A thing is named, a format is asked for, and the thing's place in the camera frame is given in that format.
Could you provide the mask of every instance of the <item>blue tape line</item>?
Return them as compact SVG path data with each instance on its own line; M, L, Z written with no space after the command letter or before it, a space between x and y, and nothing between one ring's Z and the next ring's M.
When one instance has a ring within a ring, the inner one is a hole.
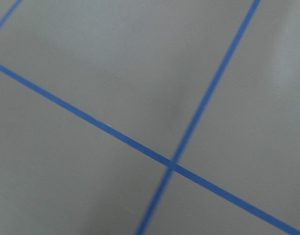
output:
M90 124L96 126L97 128L109 133L110 135L114 136L115 138L121 140L122 142L128 144L129 146L133 147L134 149L144 153L145 155L151 157L152 159L156 160L157 162L165 165L166 167L174 169L177 173L181 174L185 178L197 183L198 185L206 188L207 190L212 191L216 195L222 197L223 199L239 206L240 208L250 212L251 214L255 215L256 217L272 224L273 226L293 235L300 235L300 231L294 229L293 227L285 224L284 222L272 217L271 215L261 211L260 209L250 205L249 203L243 201L242 199L232 195L231 193L221 189L220 187L212 184L211 182L203 179L202 177L186 170L185 168L176 165L171 160L164 158L160 154L152 151L151 149L143 146L142 144L134 141L133 139L125 136L124 134L118 132L117 130L111 128L110 126L94 119L90 115L86 114L85 112L79 110L78 108L68 104L64 100L52 95L51 93L45 91L44 89L38 87L37 85L33 84L32 82L26 80L25 78L21 77L20 75L12 72L8 68L0 65L0 71L9 77L13 78L14 80L18 81L19 83L23 84L24 86L32 89L36 93L44 96L45 98L49 99L50 101L56 103L57 105L63 107L64 109L70 111L71 113L75 114L76 116L80 117L81 119L89 122Z
M264 211L254 207L253 205L245 202L244 200L234 196L233 194L225 191L224 189L214 185L213 183L203 179L202 177L190 172L189 170L177 165L175 171L180 175L186 177L187 179L197 183L198 185L204 187L205 189L215 193L216 195L222 197L223 199L235 204L236 206L248 211L254 216L268 222L269 224L281 229L282 231L291 235L300 235L300 231L285 224L284 222L276 219L275 217L265 213Z
M156 160L157 162L159 162L167 167L171 166L171 161L169 159L167 159L167 158L161 156L160 154L152 151L151 149L143 146L142 144L140 144L137 141L131 139L130 137L122 134L121 132L113 129L112 127L108 126L107 124L104 124L103 122L94 119L92 116L86 114L84 111L81 111L80 109L78 109L75 106L67 103L66 101L58 98L57 96L51 94L50 92L47 92L46 90L33 84L32 82L28 81L27 79L19 76L18 74L14 73L13 71L9 70L8 68L4 67L3 65L0 65L0 71L5 73L6 75L10 76L11 78L15 79L16 81L20 82L24 86L32 89L36 93L44 96L45 98L49 99L50 101L52 101L54 103L56 103L57 105L61 106L62 108L70 111L71 113L75 114L76 116L80 117L81 119L89 122L90 124L94 125L95 127L114 136L118 140L128 144L129 146L133 147L134 149L137 149L138 151L146 154L147 156L151 157L152 159Z
M229 48L225 54L225 57L223 58L220 66L219 66L217 72L215 73L206 93L204 94L180 144L178 145L178 148L173 156L174 164L177 164L179 162L180 158L182 157L183 152L186 149L188 142L189 142L190 138L192 137L193 132L194 132L195 128L197 127L197 124L198 124L199 120L201 119L201 117L204 113L204 110L205 110L207 104L209 103L211 96L214 93L225 69L227 68L228 63L231 60L241 38L243 37L243 35L247 29L247 26L249 25L259 3L260 3L260 0L253 1L247 15L244 18L244 21L242 22L241 26L239 27L239 29L235 35L235 38L233 39L231 45L229 46ZM156 190L156 192L144 214L144 217L141 220L141 222L136 230L136 233L135 233L136 235L142 235L146 231L146 229L149 225L149 222L153 216L153 213L154 213L155 209L157 208L158 203L160 202L162 195L166 189L166 186L168 185L168 183L171 179L173 170L174 170L173 168L167 169L165 175L163 176L161 183L159 184L159 187L157 188L157 190Z
M15 3L10 7L8 12L2 17L2 19L0 20L0 29L3 27L3 25L6 23L8 18L12 15L12 13L16 10L16 8L19 6L19 4L22 1L23 0L16 0Z

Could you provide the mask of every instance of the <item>gray floor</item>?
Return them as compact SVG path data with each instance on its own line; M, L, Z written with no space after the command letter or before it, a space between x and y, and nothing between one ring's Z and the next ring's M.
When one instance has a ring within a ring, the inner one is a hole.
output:
M171 158L251 2L24 0L0 63ZM300 230L300 0L262 0L180 165ZM131 235L164 170L0 73L0 235ZM284 233L175 174L147 234Z

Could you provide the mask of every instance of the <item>painter's tape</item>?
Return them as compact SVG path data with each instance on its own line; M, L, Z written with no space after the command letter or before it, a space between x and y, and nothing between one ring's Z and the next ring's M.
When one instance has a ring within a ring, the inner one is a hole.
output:
M13 14L13 12L16 10L16 8L19 6L19 4L22 1L23 0L16 0L15 3L6 12L6 14L2 17L2 19L0 20L0 30L3 27L3 25L6 23L6 21L8 20L8 18Z
M242 24L240 25L232 43L230 44L222 62L219 65L218 70L215 73L207 91L205 92L204 96L202 97L202 100L201 100L191 122L189 123L188 128L185 131L182 140L180 141L180 143L176 149L176 152L173 156L174 164L177 164L179 162L180 158L182 157L182 155L189 143L189 140L191 139L199 121L201 120L201 117L202 117L208 103L210 102L212 94L214 93L217 85L219 84L219 81L222 78L223 73L224 73L225 69L227 68L240 40L242 39L242 37L247 29L247 26L249 25L254 13L256 12L256 9L257 9L259 3L260 3L260 0L253 1L247 15L245 16ZM136 230L136 233L135 233L136 235L143 235L145 233L145 231L151 221L151 218L154 214L154 211L157 208L157 206L162 198L162 195L170 181L170 178L172 177L172 174L173 174L173 169L168 168L166 170L166 173L163 176L150 204L148 205L148 208L147 208L137 230Z
M175 171L187 179L197 183L198 185L204 187L205 189L215 193L221 198L235 204L236 206L246 210L247 212L253 214L254 216L268 222L269 224L283 230L284 232L291 235L300 235L300 231L291 227L290 225L280 221L279 219L265 213L264 211L258 209L257 207L245 202L244 200L234 196L233 194L225 191L224 189L214 185L213 183L205 180L204 178L190 172L189 170L177 165Z
M51 94L50 92L44 90L43 88L35 85L34 83L28 81L27 79L21 77L20 75L14 73L13 71L9 70L8 68L4 67L3 65L0 65L0 71L4 74L10 76L14 80L18 81L19 83L23 84L24 86L32 89L36 93L42 95L43 97L49 99L50 101L54 102L55 104L61 106L62 108L70 111L71 113L75 114L76 116L80 117L81 119L87 121L88 123L94 125L95 127L105 131L106 133L109 133L110 135L114 136L118 140L128 144L129 146L133 147L134 149L137 149L138 151L146 154L147 156L151 157L152 159L156 160L157 162L169 167L170 166L170 160L167 158L161 156L160 154L152 151L151 149L143 146L142 144L138 143L137 141L133 140L132 138L122 134L121 132L115 130L114 128L110 127L107 124L104 124L101 121L96 120L89 114L85 113L84 111L76 108L75 106L67 103L66 101L60 99L59 97Z

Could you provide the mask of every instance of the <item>gray surface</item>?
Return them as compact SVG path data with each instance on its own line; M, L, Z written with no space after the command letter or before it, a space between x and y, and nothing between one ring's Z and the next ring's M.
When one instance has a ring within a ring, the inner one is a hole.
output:
M26 0L0 63L170 158L251 2ZM181 165L300 229L300 1L262 1ZM1 235L132 234L163 170L0 74ZM282 232L175 176L148 234Z

